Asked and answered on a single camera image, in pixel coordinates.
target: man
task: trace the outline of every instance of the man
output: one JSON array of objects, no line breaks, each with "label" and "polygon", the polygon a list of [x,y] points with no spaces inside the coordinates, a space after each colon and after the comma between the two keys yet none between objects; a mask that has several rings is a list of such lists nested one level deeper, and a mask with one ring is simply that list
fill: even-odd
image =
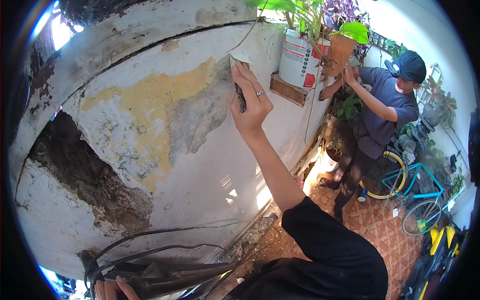
[{"label": "man", "polygon": [[[338,223],[305,195],[262,129],[273,109],[255,75],[241,63],[232,67],[233,80],[242,89],[247,110],[240,113],[238,96],[230,110],[235,127],[255,156],[273,199],[283,212],[282,227],[312,261],[280,258],[236,286],[225,300],[384,300],[388,275],[375,247]],[[122,290],[129,300],[138,297],[120,277],[117,283],[98,280],[99,300],[116,300]]]},{"label": "man", "polygon": [[[365,176],[386,145],[401,126],[418,119],[419,108],[413,89],[418,89],[425,80],[427,69],[422,58],[414,51],[405,51],[393,62],[400,69],[398,78],[382,68],[351,67],[345,65],[343,78],[338,78],[325,88],[322,98],[327,99],[342,86],[349,84],[365,104],[361,119],[343,137],[345,147],[338,162],[338,169],[331,180],[322,177],[321,186],[336,190],[343,183],[335,198],[335,218],[343,223],[342,207],[355,193],[360,180]],[[370,92],[356,80],[372,86]]]}]

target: white pot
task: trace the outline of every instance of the white pot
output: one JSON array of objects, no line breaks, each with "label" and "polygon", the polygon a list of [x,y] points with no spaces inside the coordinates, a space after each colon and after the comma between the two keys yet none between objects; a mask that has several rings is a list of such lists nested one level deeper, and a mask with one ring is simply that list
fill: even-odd
[{"label": "white pot", "polygon": [[[319,49],[328,53],[330,41],[320,38]],[[317,54],[310,43],[300,38],[300,33],[287,29],[283,40],[278,76],[285,82],[302,88],[312,88],[322,74]]]},{"label": "white pot", "polygon": [[320,161],[321,170],[323,172],[333,172],[338,168],[338,162],[334,161],[325,150]]}]

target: tiled floor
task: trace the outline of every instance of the tiled floor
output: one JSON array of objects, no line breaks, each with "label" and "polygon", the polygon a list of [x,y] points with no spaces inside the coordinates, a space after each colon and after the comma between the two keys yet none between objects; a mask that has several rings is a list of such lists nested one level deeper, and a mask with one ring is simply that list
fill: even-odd
[{"label": "tiled floor", "polygon": [[[320,187],[316,184],[316,174],[312,170],[311,175],[306,180],[304,190],[324,211],[333,214],[334,199],[337,191]],[[345,205],[343,209],[343,218],[345,226],[360,235],[364,235],[370,227],[372,221],[385,202],[367,197],[367,201],[356,201],[356,195]],[[398,281],[405,282],[410,271],[420,253],[421,236],[413,237],[406,235],[402,231],[402,217],[404,212],[399,209],[398,217],[392,217],[392,210],[396,207],[393,202],[388,202],[383,212],[379,215],[377,221],[366,235],[366,239],[371,242],[384,258],[388,270],[388,293],[387,300],[395,300],[400,294],[401,286]],[[280,257],[299,257],[307,259],[293,238],[289,236],[281,227],[281,221],[278,220],[259,242],[255,249],[259,250],[271,243],[272,246],[259,252],[250,261],[239,267],[233,272],[219,287],[217,287],[207,298],[207,300],[221,300],[238,283],[237,278],[244,276],[252,270],[252,265],[258,261],[270,261]]]}]

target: hand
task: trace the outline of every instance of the hand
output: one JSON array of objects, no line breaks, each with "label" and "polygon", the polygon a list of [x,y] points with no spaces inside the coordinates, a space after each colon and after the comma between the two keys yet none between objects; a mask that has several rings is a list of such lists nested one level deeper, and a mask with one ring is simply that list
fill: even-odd
[{"label": "hand", "polygon": [[117,292],[122,291],[128,300],[140,300],[125,278],[117,276],[117,282],[97,280],[94,286],[97,300],[117,300]]},{"label": "hand", "polygon": [[320,91],[320,100],[323,101],[323,100],[328,99],[328,98],[330,98],[330,97],[331,97],[331,96],[330,96],[330,94],[328,93],[328,91],[325,91],[325,90]]},{"label": "hand", "polygon": [[345,64],[343,68],[343,79],[352,86],[354,83],[357,82],[355,77],[353,76],[353,71],[352,71],[352,66],[350,65],[350,62],[347,60],[347,63]]},{"label": "hand", "polygon": [[237,93],[233,95],[230,110],[235,121],[235,127],[237,127],[243,140],[248,144],[264,133],[262,123],[268,113],[272,111],[273,104],[267,95],[257,96],[256,93],[262,90],[262,86],[253,72],[241,63],[237,63],[232,67],[232,77],[242,89],[245,102],[247,103],[247,110],[244,113],[240,113]]}]

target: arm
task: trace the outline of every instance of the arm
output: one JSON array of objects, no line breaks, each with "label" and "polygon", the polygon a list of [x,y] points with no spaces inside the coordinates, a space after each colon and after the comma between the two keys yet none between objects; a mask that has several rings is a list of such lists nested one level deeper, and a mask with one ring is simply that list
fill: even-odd
[{"label": "arm", "polygon": [[360,99],[363,100],[363,103],[365,103],[365,105],[368,106],[368,108],[370,108],[377,116],[387,121],[397,122],[398,116],[395,108],[386,106],[361,86],[355,79],[354,72],[349,62],[345,64],[343,77],[355,93],[357,93]]},{"label": "arm", "polygon": [[[359,76],[358,67],[352,67],[352,71],[353,71],[353,77],[358,78]],[[333,96],[333,94],[335,94],[335,92],[338,91],[338,89],[343,85],[343,83],[344,83],[344,80],[342,76],[338,77],[334,83],[332,83],[331,85],[327,86],[324,89],[324,91],[320,95],[320,99],[325,100]]]},{"label": "arm", "polygon": [[262,122],[273,109],[272,102],[266,94],[256,95],[262,86],[242,64],[237,63],[232,68],[232,77],[242,89],[247,103],[247,110],[240,113],[238,96],[234,95],[230,110],[235,126],[255,156],[276,204],[282,212],[289,210],[303,201],[305,193],[290,175],[262,129]]}]

